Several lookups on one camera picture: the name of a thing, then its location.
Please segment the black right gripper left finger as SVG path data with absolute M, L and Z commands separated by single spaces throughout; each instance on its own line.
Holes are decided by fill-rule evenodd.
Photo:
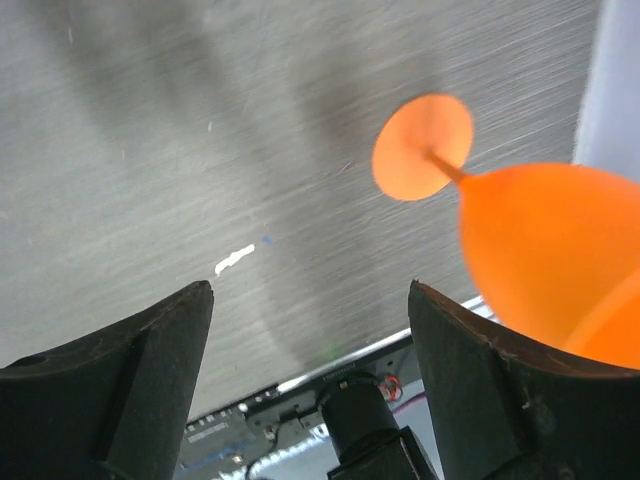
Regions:
M 172 478 L 213 305 L 196 281 L 2 368 L 2 478 Z

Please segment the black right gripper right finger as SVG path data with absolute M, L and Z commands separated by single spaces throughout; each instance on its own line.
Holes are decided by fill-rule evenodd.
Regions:
M 635 479 L 639 374 L 546 346 L 413 282 L 408 316 L 448 479 Z

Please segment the orange wine glass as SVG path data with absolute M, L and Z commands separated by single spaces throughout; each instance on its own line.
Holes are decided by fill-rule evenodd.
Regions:
M 639 185 L 593 167 L 538 162 L 471 174 L 467 106 L 430 93 L 399 107 L 372 151 L 387 196 L 453 184 L 470 277 L 508 328 L 611 365 L 639 365 Z

